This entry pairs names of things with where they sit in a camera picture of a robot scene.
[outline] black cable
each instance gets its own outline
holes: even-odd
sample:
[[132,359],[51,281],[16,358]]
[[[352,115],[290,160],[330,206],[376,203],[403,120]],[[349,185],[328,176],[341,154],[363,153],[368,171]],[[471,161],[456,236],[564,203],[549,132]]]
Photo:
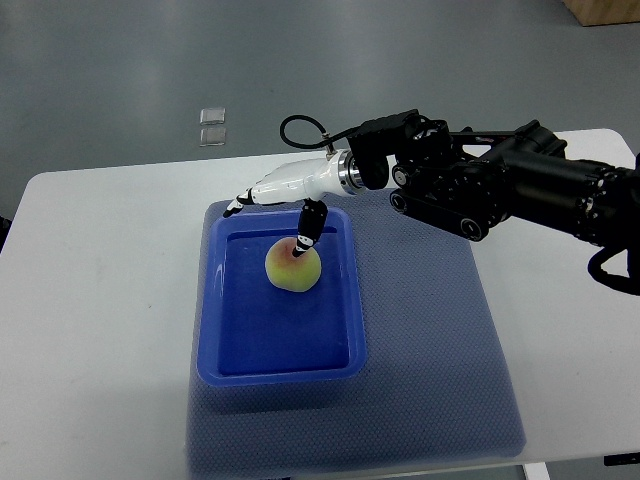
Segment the black cable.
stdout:
[[619,253],[625,251],[625,247],[604,247],[596,253],[591,260],[587,270],[591,277],[598,283],[601,283],[613,290],[628,293],[630,295],[640,295],[640,284],[631,278],[620,275],[607,273],[602,269],[602,265],[609,259],[615,257]]
[[289,145],[290,147],[300,148],[303,150],[314,150],[317,148],[324,148],[330,143],[333,143],[337,140],[340,140],[341,138],[344,138],[352,134],[359,128],[359,127],[349,128],[343,132],[333,135],[327,138],[326,140],[323,140],[318,143],[298,143],[298,142],[294,142],[293,140],[289,140],[289,138],[287,137],[287,134],[284,131],[285,128],[287,128],[287,125],[293,122],[294,120],[304,120],[305,122],[309,122],[315,125],[318,128],[318,130],[320,130],[320,133],[323,133],[323,134],[327,133],[327,130],[322,126],[322,124],[319,121],[307,115],[291,115],[290,117],[285,118],[280,124],[280,138],[282,138],[282,141],[287,145]]

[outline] peach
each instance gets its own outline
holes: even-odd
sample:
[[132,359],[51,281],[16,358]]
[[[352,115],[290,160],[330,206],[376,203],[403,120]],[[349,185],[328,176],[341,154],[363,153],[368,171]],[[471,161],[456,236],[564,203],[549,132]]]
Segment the peach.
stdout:
[[292,254],[295,248],[294,237],[278,240],[269,249],[264,268],[274,286],[290,292],[306,292],[320,278],[322,264],[315,248],[311,247],[297,258]]

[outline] black robotic arm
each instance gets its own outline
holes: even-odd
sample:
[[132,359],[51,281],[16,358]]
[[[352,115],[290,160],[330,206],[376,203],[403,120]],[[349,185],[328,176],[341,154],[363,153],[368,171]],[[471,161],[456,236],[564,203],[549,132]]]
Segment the black robotic arm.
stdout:
[[[291,144],[286,124],[281,134]],[[536,120],[511,132],[467,128],[452,133],[445,121],[411,110],[369,120],[338,136],[346,136],[353,155],[351,178],[369,190],[387,185],[387,157],[395,156],[391,175],[399,188],[390,201],[399,213],[472,241],[482,240],[510,216],[572,234],[603,247],[588,266],[596,281],[640,295],[637,165],[631,170],[567,160],[566,142]],[[329,145],[336,137],[313,147]],[[490,148],[474,157],[465,145]],[[603,270],[604,262],[624,251],[628,277]]]

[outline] blue mat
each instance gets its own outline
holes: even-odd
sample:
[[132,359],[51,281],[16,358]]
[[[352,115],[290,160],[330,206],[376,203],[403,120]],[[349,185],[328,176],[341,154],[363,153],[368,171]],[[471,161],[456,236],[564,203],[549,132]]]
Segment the blue mat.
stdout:
[[191,478],[517,456],[525,436],[468,242],[395,213],[387,191],[326,203],[353,224],[367,363],[345,380],[220,388],[199,378],[209,228],[228,202],[211,205],[191,369]]

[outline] white robotic hand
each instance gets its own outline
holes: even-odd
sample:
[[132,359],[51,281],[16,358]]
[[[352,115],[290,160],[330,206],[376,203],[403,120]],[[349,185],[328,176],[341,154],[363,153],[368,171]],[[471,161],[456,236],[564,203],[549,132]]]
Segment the white robotic hand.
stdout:
[[275,205],[305,201],[298,224],[294,256],[300,256],[320,238],[327,215],[321,199],[327,193],[356,195],[364,190],[350,150],[329,151],[310,160],[287,163],[266,175],[233,200],[223,217],[238,213],[245,205]]

